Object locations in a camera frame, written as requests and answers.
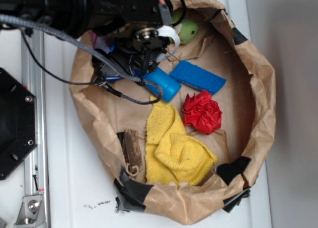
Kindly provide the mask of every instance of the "paper bag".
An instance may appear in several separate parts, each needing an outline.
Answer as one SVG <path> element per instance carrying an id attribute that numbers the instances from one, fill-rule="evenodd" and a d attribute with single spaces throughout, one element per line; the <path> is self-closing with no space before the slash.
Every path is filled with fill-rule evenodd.
<path id="1" fill-rule="evenodd" d="M 174 8 L 179 0 L 171 0 Z M 185 0 L 188 17 L 200 30 L 194 42 L 182 45 L 176 55 L 160 64 L 167 73 L 179 60 L 193 59 L 198 65 L 227 80 L 213 100 L 223 112 L 222 127 L 207 136 L 187 126 L 187 133 L 204 142 L 218 157 L 199 186 L 181 182 L 168 185 L 145 179 L 145 126 L 152 105 L 137 105 L 116 97 L 98 86 L 70 86 L 79 119 L 114 181 L 119 207 L 169 217 L 181 224 L 193 224 L 251 187 L 274 141 L 275 73 L 266 58 L 236 29 L 216 0 Z M 90 33 L 82 42 L 92 46 Z M 94 78 L 91 55 L 78 50 L 72 81 Z M 149 100 L 150 92 L 132 81 L 120 80 L 116 90 L 137 100 Z M 187 94 L 198 93 L 185 85 L 172 100 L 179 110 Z M 118 133 L 138 131 L 143 164 L 138 174 L 129 175 Z"/>

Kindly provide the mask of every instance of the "red paper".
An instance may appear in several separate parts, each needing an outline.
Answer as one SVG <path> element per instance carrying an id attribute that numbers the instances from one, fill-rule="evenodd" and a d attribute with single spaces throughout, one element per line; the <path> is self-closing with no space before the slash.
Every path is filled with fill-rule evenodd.
<path id="1" fill-rule="evenodd" d="M 212 134 L 221 127 L 222 112 L 219 104 L 211 100 L 212 95 L 204 90 L 200 94 L 189 94 L 183 105 L 184 125 L 192 125 L 197 131 Z"/>

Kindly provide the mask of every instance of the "gray wall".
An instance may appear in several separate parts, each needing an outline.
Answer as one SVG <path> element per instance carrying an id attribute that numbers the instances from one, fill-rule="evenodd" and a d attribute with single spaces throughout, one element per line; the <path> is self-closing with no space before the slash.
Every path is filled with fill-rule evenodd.
<path id="1" fill-rule="evenodd" d="M 252 42 L 277 74 L 267 173 L 274 228 L 318 227 L 318 0 L 247 0 Z"/>

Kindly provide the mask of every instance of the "blue sponge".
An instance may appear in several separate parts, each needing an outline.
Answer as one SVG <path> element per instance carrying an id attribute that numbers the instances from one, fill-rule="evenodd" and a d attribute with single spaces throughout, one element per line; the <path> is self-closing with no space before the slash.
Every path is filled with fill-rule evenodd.
<path id="1" fill-rule="evenodd" d="M 217 93 L 226 80 L 186 61 L 180 61 L 170 76 L 193 89 Z"/>

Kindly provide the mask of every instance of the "yellow towel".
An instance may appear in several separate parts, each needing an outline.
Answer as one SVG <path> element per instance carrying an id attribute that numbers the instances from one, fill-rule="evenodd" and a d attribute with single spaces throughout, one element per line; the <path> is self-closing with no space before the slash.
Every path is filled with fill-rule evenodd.
<path id="1" fill-rule="evenodd" d="M 199 140 L 187 136 L 184 125 L 172 104 L 154 104 L 147 119 L 146 178 L 165 185 L 189 181 L 198 185 L 218 157 Z"/>

